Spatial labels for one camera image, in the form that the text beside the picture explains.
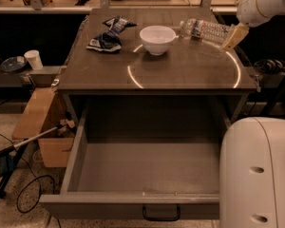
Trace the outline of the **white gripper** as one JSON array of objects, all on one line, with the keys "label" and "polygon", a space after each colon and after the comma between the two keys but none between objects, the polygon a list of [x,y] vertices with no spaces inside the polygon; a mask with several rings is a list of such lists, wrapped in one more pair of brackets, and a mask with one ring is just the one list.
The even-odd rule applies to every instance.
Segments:
[{"label": "white gripper", "polygon": [[249,33],[249,27],[258,27],[263,22],[263,17],[257,10],[257,0],[232,1],[235,4],[238,4],[237,19],[240,23],[230,27],[227,38],[221,45],[221,47],[225,50],[229,50],[237,46]]}]

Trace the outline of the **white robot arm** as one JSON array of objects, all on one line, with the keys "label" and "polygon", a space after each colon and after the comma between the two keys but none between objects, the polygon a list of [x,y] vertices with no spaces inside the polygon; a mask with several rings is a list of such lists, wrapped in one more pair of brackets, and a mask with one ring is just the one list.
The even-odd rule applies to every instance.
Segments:
[{"label": "white robot arm", "polygon": [[[285,0],[239,0],[235,26],[223,43],[285,12]],[[285,120],[249,117],[226,131],[219,161],[220,228],[285,228]]]}]

